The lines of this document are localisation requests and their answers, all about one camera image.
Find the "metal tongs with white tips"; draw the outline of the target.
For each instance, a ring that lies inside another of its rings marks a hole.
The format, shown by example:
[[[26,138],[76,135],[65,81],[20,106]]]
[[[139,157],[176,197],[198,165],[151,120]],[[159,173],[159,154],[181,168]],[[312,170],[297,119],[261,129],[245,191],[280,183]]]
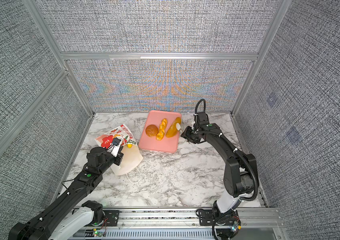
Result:
[[[181,123],[176,122],[176,130],[182,134],[184,130],[182,129]]]

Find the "long orange fake bread loaf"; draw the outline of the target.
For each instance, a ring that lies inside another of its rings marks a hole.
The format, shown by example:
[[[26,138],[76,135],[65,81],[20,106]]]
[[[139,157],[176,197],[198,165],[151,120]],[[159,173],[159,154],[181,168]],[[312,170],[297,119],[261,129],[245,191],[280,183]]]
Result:
[[[172,123],[172,125],[170,126],[170,128],[168,129],[168,131],[166,132],[166,137],[167,138],[172,138],[175,135],[177,135],[178,131],[176,130],[176,122],[178,123],[182,123],[182,119],[180,117],[177,117],[174,122]]]

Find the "yellow twisted fake bread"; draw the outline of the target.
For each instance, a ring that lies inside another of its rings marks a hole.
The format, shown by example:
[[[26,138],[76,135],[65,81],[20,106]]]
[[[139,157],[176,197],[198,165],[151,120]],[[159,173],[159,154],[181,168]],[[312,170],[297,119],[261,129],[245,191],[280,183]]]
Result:
[[[167,121],[166,118],[162,119],[162,121],[161,121],[161,123],[159,125],[159,128],[158,128],[158,134],[156,135],[156,139],[158,141],[161,141],[164,138],[165,129],[167,127],[167,123],[168,123],[168,121]]]

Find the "white floral paper bag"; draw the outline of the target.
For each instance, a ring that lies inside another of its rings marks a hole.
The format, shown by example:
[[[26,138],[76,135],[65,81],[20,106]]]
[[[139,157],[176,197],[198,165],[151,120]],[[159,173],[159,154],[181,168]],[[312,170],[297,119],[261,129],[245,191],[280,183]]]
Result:
[[[122,159],[111,166],[116,176],[128,175],[143,160],[137,140],[126,124],[102,133],[95,138],[95,141],[100,147],[108,149],[108,152],[113,155],[116,155],[116,153],[123,154]]]

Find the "round brown fake bun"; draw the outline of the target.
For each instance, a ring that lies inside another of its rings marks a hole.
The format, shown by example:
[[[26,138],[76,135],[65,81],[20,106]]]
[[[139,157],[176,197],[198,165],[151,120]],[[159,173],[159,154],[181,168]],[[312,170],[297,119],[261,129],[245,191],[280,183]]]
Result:
[[[145,129],[145,133],[148,137],[156,137],[158,134],[158,127],[156,125],[149,125]]]

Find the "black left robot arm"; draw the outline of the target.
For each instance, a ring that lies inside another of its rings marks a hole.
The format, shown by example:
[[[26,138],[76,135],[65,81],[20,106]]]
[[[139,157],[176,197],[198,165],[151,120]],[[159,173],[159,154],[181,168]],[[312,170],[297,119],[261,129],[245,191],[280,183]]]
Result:
[[[27,223],[15,224],[10,232],[10,240],[51,240],[53,233],[67,214],[82,199],[88,196],[103,180],[103,174],[123,159],[123,147],[116,147],[116,155],[108,148],[95,147],[87,153],[87,163],[73,179],[65,192],[40,214]]]

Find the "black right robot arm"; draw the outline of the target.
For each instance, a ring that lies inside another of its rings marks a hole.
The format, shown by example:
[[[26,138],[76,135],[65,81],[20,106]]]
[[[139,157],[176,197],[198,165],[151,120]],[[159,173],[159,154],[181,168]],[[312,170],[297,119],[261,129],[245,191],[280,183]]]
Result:
[[[223,225],[242,202],[251,202],[258,196],[259,178],[253,155],[239,150],[223,134],[217,124],[211,124],[205,112],[194,114],[193,126],[188,126],[181,137],[192,144],[208,143],[224,160],[224,187],[221,197],[213,204],[214,223]]]

